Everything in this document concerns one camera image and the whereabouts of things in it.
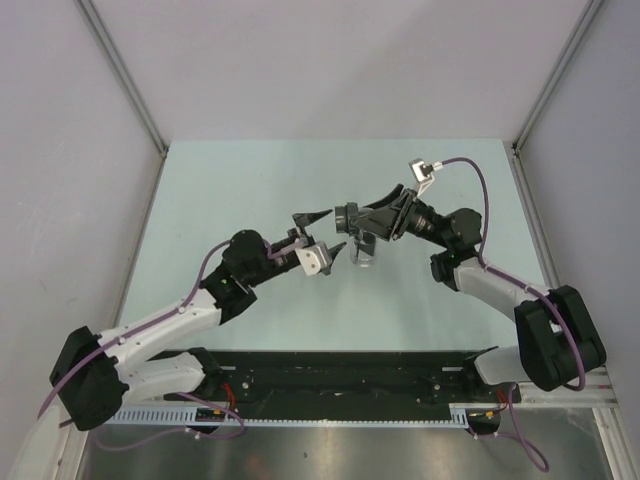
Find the dark grey threaded ring nut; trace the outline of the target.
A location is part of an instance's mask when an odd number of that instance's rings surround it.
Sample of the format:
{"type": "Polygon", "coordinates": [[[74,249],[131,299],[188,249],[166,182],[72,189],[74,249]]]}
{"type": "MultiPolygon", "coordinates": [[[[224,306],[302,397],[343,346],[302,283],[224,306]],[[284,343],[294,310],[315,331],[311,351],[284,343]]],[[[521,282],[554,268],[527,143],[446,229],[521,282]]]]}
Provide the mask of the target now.
{"type": "Polygon", "coordinates": [[[353,235],[352,220],[357,215],[357,212],[358,206],[355,202],[347,202],[334,208],[335,230],[338,234],[353,235]]]}

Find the clear elbow fitting with grey nut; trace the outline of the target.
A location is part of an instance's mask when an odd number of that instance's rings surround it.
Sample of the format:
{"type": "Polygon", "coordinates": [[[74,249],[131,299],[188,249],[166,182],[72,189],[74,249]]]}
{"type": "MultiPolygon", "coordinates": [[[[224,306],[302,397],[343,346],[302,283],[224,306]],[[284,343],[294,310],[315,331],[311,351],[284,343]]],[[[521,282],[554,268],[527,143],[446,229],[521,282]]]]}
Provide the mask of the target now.
{"type": "Polygon", "coordinates": [[[370,267],[374,263],[377,239],[373,234],[359,227],[353,227],[351,223],[359,213],[368,211],[368,208],[360,210],[354,202],[347,204],[349,236],[351,239],[350,260],[355,266],[361,268],[370,267]]]}

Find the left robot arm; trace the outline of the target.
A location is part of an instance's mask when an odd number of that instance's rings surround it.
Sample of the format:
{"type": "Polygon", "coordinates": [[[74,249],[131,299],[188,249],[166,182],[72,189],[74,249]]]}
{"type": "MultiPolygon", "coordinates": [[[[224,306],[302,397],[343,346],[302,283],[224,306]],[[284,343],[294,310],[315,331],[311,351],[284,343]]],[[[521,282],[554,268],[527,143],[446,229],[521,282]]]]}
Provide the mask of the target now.
{"type": "Polygon", "coordinates": [[[214,270],[199,267],[194,285],[181,299],[130,325],[100,333],[73,331],[58,356],[43,402],[59,399],[80,431],[93,430],[122,406],[166,395],[207,400],[222,389],[225,374],[203,347],[173,357],[168,347],[243,314],[257,299],[255,287],[295,268],[308,276],[328,275],[342,250],[315,240],[307,227],[328,216],[323,210],[296,213],[293,229],[271,244],[255,230],[241,230],[204,257],[221,257],[214,270]]]}

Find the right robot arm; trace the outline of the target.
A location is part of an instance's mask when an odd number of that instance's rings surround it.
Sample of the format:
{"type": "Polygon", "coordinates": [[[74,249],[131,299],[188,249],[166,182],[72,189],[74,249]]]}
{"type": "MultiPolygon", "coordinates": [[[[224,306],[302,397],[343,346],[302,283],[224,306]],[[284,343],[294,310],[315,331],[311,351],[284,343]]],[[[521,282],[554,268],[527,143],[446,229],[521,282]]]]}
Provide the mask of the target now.
{"type": "Polygon", "coordinates": [[[498,384],[530,381],[550,392],[584,388],[588,372],[605,365],[607,354],[588,308],[577,289],[533,285],[482,259],[481,215],[461,208],[448,215],[397,185],[383,199],[346,206],[337,229],[352,237],[398,240],[405,234],[442,247],[431,257],[434,280],[470,295],[511,320],[514,347],[492,347],[477,354],[461,376],[463,393],[484,401],[498,384]]]}

